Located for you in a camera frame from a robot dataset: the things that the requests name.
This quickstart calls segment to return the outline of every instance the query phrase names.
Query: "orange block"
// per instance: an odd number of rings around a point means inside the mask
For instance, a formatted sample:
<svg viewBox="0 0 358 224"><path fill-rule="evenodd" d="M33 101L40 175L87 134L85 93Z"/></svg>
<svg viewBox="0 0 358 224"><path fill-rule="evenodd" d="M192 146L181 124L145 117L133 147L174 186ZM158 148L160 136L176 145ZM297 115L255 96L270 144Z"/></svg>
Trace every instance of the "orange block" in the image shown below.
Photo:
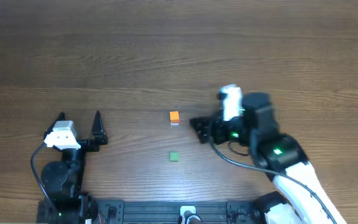
<svg viewBox="0 0 358 224"><path fill-rule="evenodd" d="M169 117L171 119L171 123L179 123L179 111L171 111L169 112Z"/></svg>

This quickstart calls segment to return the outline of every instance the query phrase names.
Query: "green cube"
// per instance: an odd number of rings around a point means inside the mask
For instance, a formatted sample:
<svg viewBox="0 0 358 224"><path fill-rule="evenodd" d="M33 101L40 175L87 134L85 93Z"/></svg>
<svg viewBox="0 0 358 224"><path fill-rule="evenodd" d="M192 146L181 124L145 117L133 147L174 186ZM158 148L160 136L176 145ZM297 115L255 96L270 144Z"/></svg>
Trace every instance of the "green cube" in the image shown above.
<svg viewBox="0 0 358 224"><path fill-rule="evenodd" d="M169 161L178 162L179 161L179 152L170 152Z"/></svg>

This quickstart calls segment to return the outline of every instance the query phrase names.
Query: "brown wooden surface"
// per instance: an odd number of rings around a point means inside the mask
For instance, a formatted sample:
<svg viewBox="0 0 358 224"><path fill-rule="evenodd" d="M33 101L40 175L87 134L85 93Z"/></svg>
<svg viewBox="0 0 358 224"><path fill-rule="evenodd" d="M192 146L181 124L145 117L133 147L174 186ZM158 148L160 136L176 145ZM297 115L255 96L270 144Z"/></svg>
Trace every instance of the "brown wooden surface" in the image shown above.
<svg viewBox="0 0 358 224"><path fill-rule="evenodd" d="M35 221L43 195L30 156L60 111L84 138L102 112L110 143L88 154L84 183L97 197L252 200L273 191L187 126L213 111L228 83L272 94L282 131L358 223L354 0L0 0L0 222ZM173 110L184 128L170 127ZM180 162L168 161L172 151ZM38 158L40 172L59 153Z"/></svg>

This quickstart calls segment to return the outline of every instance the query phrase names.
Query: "small cube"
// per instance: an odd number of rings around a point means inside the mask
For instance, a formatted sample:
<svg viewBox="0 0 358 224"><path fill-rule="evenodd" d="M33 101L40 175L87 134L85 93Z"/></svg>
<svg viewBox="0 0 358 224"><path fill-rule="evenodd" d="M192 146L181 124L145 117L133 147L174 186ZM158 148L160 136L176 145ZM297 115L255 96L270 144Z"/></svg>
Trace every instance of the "small cube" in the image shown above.
<svg viewBox="0 0 358 224"><path fill-rule="evenodd" d="M179 161L179 152L170 152L169 161L178 162Z"/></svg>
<svg viewBox="0 0 358 224"><path fill-rule="evenodd" d="M169 112L169 117L170 117L172 125L179 124L179 122L180 122L179 111L171 111L171 112Z"/></svg>

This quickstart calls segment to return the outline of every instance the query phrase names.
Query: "green light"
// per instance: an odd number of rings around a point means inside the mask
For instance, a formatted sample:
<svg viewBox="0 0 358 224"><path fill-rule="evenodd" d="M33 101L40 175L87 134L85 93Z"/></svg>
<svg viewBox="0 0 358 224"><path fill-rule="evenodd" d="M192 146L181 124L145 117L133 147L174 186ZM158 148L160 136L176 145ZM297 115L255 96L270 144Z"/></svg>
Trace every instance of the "green light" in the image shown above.
<svg viewBox="0 0 358 224"><path fill-rule="evenodd" d="M238 138L239 135L237 133L231 133L231 136L234 137L234 138Z"/></svg>
<svg viewBox="0 0 358 224"><path fill-rule="evenodd" d="M281 151L280 149L274 149L273 150L274 153L276 153L276 155L280 155L280 154L283 154L283 151Z"/></svg>

